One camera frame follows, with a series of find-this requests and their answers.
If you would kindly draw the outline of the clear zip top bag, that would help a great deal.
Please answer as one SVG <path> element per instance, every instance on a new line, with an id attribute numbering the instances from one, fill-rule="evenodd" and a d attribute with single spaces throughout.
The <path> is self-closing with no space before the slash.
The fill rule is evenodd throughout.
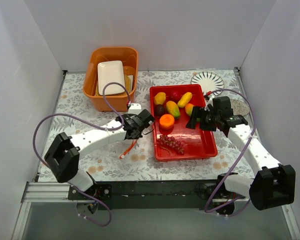
<path id="1" fill-rule="evenodd" d="M 123 159 L 137 144 L 138 140 L 133 140 L 131 145 L 120 155 L 120 159 Z"/>

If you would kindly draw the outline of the orange tangerine toy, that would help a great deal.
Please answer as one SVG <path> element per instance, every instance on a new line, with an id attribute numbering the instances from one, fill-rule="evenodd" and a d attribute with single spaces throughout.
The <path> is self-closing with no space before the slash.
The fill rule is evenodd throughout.
<path id="1" fill-rule="evenodd" d="M 170 130 L 174 127 L 175 118 L 171 114 L 164 114 L 159 119 L 159 127 L 163 130 Z"/>

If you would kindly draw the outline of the purple grape bunch toy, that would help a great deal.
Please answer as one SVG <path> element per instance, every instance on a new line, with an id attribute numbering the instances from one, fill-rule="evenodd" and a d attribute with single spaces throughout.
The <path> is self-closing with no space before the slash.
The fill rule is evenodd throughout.
<path id="1" fill-rule="evenodd" d="M 160 148 L 169 153 L 176 153 L 178 155 L 184 155 L 185 153 L 184 145 L 173 136 L 160 135 L 156 142 Z"/>

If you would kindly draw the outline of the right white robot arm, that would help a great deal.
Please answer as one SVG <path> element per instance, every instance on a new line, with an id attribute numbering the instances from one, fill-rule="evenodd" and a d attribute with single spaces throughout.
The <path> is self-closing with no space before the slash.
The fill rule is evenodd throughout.
<path id="1" fill-rule="evenodd" d="M 217 185 L 211 197 L 217 194 L 227 199 L 233 193 L 249 199 L 261 211 L 284 205 L 295 200 L 296 171 L 290 165 L 283 165 L 275 159 L 255 136 L 255 129 L 240 114 L 235 115 L 227 96 L 208 100 L 205 107 L 194 106 L 188 129 L 199 127 L 203 131 L 219 130 L 241 151 L 239 157 L 250 165 L 254 178 L 245 178 L 234 173 L 231 167 L 227 173 L 218 176 Z"/>

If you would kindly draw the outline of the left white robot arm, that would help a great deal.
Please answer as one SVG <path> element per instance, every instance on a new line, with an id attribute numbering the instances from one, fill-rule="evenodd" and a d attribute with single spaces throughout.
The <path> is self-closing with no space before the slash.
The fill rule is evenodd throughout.
<path id="1" fill-rule="evenodd" d="M 79 168 L 79 161 L 95 150 L 124 140 L 137 140 L 143 130 L 155 122 L 154 116 L 146 109 L 138 114 L 126 113 L 103 125 L 101 129 L 68 136 L 62 132 L 53 140 L 44 160 L 58 183 L 69 183 L 79 189 L 85 200 L 96 196 L 93 178 Z"/>

